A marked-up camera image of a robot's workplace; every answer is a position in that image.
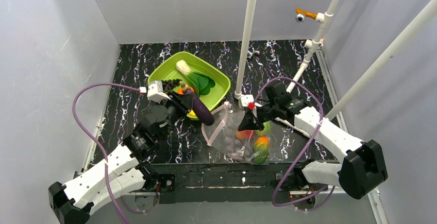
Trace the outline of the red fake fruit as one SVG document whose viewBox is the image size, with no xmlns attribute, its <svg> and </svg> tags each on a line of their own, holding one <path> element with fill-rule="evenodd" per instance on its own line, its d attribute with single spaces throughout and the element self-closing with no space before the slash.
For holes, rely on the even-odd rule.
<svg viewBox="0 0 437 224">
<path fill-rule="evenodd" d="M 243 131 L 236 132 L 236 137 L 242 141 L 243 140 L 250 140 L 253 136 L 254 136 L 253 130 L 243 130 Z"/>
</svg>

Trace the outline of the green fake leaf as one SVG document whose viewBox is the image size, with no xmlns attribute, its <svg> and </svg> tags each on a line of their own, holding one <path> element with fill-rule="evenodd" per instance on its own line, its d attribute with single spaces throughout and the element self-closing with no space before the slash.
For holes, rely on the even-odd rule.
<svg viewBox="0 0 437 224">
<path fill-rule="evenodd" d="M 189 86 L 194 89 L 197 96 L 208 95 L 216 85 L 211 77 L 194 71 L 184 60 L 176 63 L 176 69 L 185 76 Z"/>
</svg>

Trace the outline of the purple fake eggplant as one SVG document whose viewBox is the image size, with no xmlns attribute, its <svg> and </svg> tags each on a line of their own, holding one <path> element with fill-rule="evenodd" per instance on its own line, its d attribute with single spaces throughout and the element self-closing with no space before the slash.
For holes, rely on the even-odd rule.
<svg viewBox="0 0 437 224">
<path fill-rule="evenodd" d="M 211 126 L 214 124 L 213 114 L 208 110 L 205 104 L 199 99 L 196 94 L 193 94 L 193 111 L 197 118 L 206 126 Z"/>
</svg>

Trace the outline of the fake purple grapes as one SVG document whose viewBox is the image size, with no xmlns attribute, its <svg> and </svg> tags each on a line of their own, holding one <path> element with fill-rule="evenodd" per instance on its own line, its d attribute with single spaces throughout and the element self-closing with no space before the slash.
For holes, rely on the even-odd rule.
<svg viewBox="0 0 437 224">
<path fill-rule="evenodd" d="M 173 90 L 174 88 L 177 88 L 182 83 L 181 79 L 169 79 L 169 80 L 162 80 L 161 81 L 163 89 L 166 91 Z"/>
</svg>

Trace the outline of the green fake apple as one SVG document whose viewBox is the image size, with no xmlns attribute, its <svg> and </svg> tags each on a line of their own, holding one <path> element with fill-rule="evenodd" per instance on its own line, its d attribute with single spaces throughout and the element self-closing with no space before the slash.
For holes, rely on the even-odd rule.
<svg viewBox="0 0 437 224">
<path fill-rule="evenodd" d="M 263 130 L 256 130 L 255 131 L 257 136 L 267 136 L 271 133 L 271 123 L 264 122 L 263 125 L 264 125 Z"/>
</svg>

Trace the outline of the clear zip top bag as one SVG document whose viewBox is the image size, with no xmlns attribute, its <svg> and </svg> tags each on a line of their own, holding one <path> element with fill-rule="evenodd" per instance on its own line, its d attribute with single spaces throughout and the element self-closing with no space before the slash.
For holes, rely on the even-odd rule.
<svg viewBox="0 0 437 224">
<path fill-rule="evenodd" d="M 265 122 L 263 130 L 239 131 L 244 111 L 228 101 L 212 111 L 212 115 L 213 125 L 201 124 L 201 133 L 209 147 L 240 162 L 261 165 L 269 161 L 271 122 Z"/>
</svg>

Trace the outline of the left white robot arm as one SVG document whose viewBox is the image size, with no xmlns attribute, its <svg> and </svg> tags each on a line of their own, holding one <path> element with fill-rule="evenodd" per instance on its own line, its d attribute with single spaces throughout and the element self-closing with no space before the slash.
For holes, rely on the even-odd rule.
<svg viewBox="0 0 437 224">
<path fill-rule="evenodd" d="M 168 140 L 175 123 L 193 107 L 194 94 L 168 93 L 151 106 L 131 134 L 89 170 L 48 188 L 49 204 L 60 223 L 86 223 L 99 208 L 120 196 L 149 188 L 160 191 L 165 180 L 147 162 Z"/>
</svg>

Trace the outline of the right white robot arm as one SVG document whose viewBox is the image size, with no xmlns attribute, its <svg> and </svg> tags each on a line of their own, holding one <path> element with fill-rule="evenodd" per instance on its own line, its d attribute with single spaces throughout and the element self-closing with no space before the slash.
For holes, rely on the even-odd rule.
<svg viewBox="0 0 437 224">
<path fill-rule="evenodd" d="M 310 140 L 320 142 L 337 158 L 338 163 L 315 160 L 295 162 L 278 182 L 296 186 L 324 184 L 341 187 L 354 199 L 361 199 L 388 179 L 382 147 L 374 140 L 365 142 L 342 130 L 324 117 L 323 108 L 315 108 L 306 100 L 292 96 L 278 77 L 266 83 L 262 92 L 266 104 L 257 106 L 253 100 L 245 107 L 239 131 L 263 130 L 265 123 L 276 118 L 286 120 L 310 134 Z"/>
</svg>

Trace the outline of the orange fake fruit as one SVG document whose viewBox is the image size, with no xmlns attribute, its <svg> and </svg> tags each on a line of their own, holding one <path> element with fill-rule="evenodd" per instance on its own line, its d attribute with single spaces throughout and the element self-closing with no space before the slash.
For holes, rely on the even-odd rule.
<svg viewBox="0 0 437 224">
<path fill-rule="evenodd" d="M 195 94 L 194 89 L 188 85 L 184 85 L 177 90 L 177 94 L 186 95 L 186 94 Z"/>
</svg>

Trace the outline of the yellow fake pepper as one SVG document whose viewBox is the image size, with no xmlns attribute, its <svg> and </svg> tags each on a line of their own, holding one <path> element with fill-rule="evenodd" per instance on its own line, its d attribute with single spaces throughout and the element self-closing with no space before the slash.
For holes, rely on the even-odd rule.
<svg viewBox="0 0 437 224">
<path fill-rule="evenodd" d="M 189 112 L 188 116 L 196 117 L 196 114 L 194 113 L 193 110 L 191 110 L 191 111 Z"/>
</svg>

